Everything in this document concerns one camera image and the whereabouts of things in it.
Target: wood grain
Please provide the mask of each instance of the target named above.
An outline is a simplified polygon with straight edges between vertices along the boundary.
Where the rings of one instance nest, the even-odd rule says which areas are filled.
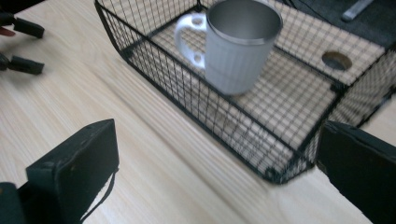
[[[92,1],[46,1],[18,16],[45,37],[0,37],[0,50],[46,66],[38,77],[0,75],[0,181],[20,186],[26,166],[113,118],[120,171],[86,223],[369,223],[318,169],[282,187],[251,173],[120,58]],[[391,141],[393,105],[370,131]]]

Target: metal mesh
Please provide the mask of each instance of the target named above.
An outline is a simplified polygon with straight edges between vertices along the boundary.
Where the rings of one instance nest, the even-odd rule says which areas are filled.
[[[389,51],[378,59],[385,50],[377,44],[269,2],[281,12],[284,28],[254,88],[234,97],[208,84],[205,71],[190,65],[174,44],[177,19],[205,13],[212,2],[99,0],[96,6],[127,63],[255,173],[281,184],[313,166],[325,119],[358,125],[381,103],[395,83],[395,56]],[[192,49],[205,51],[204,33],[186,30],[182,36]],[[341,51],[352,66],[328,67],[322,61],[327,51]]]

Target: mug handle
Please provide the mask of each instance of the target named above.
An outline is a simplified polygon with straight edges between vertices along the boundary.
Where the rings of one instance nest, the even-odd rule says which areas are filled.
[[[206,14],[198,13],[182,16],[177,21],[175,29],[175,44],[178,51],[194,66],[205,69],[205,55],[202,52],[195,52],[190,49],[181,38],[181,31],[185,28],[206,32]]]

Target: light wood surface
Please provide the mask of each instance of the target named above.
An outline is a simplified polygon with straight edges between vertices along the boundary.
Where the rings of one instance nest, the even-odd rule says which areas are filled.
[[[46,64],[0,74],[0,181],[81,127],[113,118],[120,171],[86,223],[370,223],[317,168],[286,186],[259,179],[151,87],[113,49],[92,1],[46,1],[19,17],[43,39],[0,37],[0,51]],[[396,103],[367,130],[396,145]]]

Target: mug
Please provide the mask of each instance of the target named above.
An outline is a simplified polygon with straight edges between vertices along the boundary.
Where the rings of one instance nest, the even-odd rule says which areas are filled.
[[[206,14],[182,16],[175,44],[194,66],[205,69],[205,79],[226,95],[254,86],[283,26],[278,11],[261,1],[227,0]],[[181,38],[183,29],[206,32],[205,54],[194,52]]]

